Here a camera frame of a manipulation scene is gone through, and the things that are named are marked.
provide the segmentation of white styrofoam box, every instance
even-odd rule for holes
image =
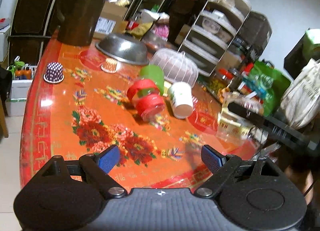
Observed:
[[[8,53],[8,37],[10,34],[10,25],[0,30],[0,62],[3,62]]]
[[[10,99],[27,98],[32,80],[12,80]]]
[[[26,98],[7,99],[5,107],[7,108],[8,116],[23,116],[26,102]]]

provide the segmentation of orange bottle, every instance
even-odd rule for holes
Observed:
[[[26,69],[23,71],[23,74],[26,79],[31,79],[31,70],[29,67],[26,67]]]
[[[21,80],[23,79],[23,70],[21,70],[21,67],[18,67],[15,72],[16,78],[15,80]]]

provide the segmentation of peony print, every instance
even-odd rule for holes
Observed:
[[[175,147],[160,150],[154,140],[138,135],[121,124],[105,125],[95,109],[84,105],[79,105],[78,110],[72,112],[72,116],[73,133],[79,137],[79,144],[86,146],[88,152],[99,154],[112,144],[119,147],[118,167],[125,166],[128,161],[148,167],[148,163],[157,158],[156,155],[178,161],[183,154]]]

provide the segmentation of metal screw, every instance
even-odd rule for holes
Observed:
[[[108,191],[111,195],[114,195],[114,196],[119,196],[124,193],[124,189],[121,187],[112,187]]]
[[[200,189],[197,189],[197,193],[202,197],[208,197],[212,194],[212,190],[208,188],[200,188]]]

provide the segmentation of paper cup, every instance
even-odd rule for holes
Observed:
[[[191,86],[185,82],[176,82],[168,89],[168,97],[173,115],[185,119],[193,112]]]

